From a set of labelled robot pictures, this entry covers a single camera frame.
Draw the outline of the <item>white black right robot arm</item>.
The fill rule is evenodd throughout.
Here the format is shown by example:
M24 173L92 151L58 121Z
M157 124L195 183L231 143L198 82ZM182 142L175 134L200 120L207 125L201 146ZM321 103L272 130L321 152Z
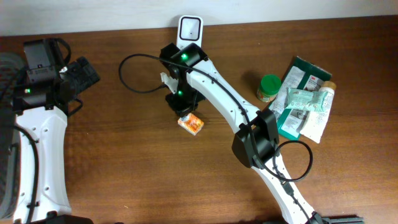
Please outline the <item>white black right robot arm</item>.
M208 100L233 130L234 155L261 177L286 223L364 223L361 217L323 217L306 202L295 185L299 180L285 168L274 113L261 111L240 96L197 44L182 49L169 44L160 51L159 60L169 71L162 79L171 81L166 96L170 108L184 117L201 100Z

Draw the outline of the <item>mint green wipes packet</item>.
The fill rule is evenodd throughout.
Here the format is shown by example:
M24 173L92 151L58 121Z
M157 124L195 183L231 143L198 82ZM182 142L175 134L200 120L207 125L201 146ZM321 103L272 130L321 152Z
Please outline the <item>mint green wipes packet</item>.
M295 88L288 89L286 109L327 112L329 107L326 105L327 92L307 91Z

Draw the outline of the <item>white tube with tan cap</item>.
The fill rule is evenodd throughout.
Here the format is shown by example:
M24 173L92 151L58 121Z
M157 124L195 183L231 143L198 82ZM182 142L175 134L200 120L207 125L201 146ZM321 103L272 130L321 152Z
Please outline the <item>white tube with tan cap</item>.
M324 92L325 97L322 101L322 111L310 111L300 130L300 134L311 139L317 144L320 143L323 132L326 128L328 118L335 95L336 84L331 81L325 81L319 92Z

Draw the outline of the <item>dark green 3M package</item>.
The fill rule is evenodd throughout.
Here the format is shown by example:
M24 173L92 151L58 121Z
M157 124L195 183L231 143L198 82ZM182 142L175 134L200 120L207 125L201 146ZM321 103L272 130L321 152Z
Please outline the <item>dark green 3M package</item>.
M310 113L322 112L326 94L320 88L332 74L300 57L294 57L282 81L282 86L270 104L279 134L298 140Z

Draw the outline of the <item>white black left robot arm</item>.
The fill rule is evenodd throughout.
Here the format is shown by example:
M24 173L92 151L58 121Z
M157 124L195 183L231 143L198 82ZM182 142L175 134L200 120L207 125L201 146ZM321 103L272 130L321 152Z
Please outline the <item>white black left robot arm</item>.
M13 129L21 146L19 195L14 223L91 223L72 215L65 184L64 139L71 101L100 79L80 57L59 69L42 67L40 76L17 85Z

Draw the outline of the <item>orange tissue pack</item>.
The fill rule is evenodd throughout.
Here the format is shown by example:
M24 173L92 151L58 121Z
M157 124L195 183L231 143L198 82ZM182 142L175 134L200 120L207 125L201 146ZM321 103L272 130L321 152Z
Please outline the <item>orange tissue pack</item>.
M179 118L177 123L194 136L204 127L204 122L192 113Z

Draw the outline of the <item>green lid jar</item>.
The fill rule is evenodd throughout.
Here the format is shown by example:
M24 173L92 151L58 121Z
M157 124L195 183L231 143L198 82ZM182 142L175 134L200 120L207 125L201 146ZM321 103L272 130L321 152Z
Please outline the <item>green lid jar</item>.
M272 74L265 75L262 77L257 89L257 98L265 103L272 102L276 98L281 86L282 82L278 76Z

